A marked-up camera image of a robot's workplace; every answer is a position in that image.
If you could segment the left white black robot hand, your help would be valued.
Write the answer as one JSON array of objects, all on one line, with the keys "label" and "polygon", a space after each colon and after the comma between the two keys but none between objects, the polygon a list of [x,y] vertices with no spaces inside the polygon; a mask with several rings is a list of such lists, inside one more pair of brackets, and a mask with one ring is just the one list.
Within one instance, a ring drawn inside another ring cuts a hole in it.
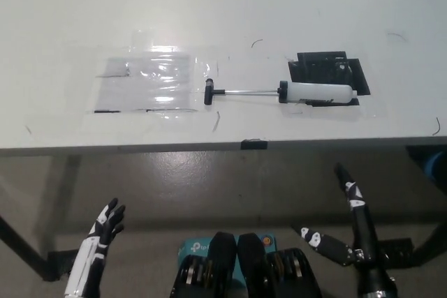
[{"label": "left white black robot hand", "polygon": [[125,205],[112,199],[100,212],[76,255],[64,292],[65,297],[99,297],[109,247],[124,229]]}]

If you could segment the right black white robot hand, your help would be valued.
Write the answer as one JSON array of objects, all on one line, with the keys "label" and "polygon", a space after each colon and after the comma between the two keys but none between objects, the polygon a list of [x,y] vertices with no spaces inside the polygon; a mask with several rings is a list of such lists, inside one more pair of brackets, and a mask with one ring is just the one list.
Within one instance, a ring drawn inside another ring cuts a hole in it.
[{"label": "right black white robot hand", "polygon": [[397,286],[386,272],[376,229],[358,184],[339,163],[335,165],[335,174],[353,219],[353,244],[349,246],[307,226],[296,225],[293,229],[323,257],[343,267],[355,267],[359,297],[397,297]]}]

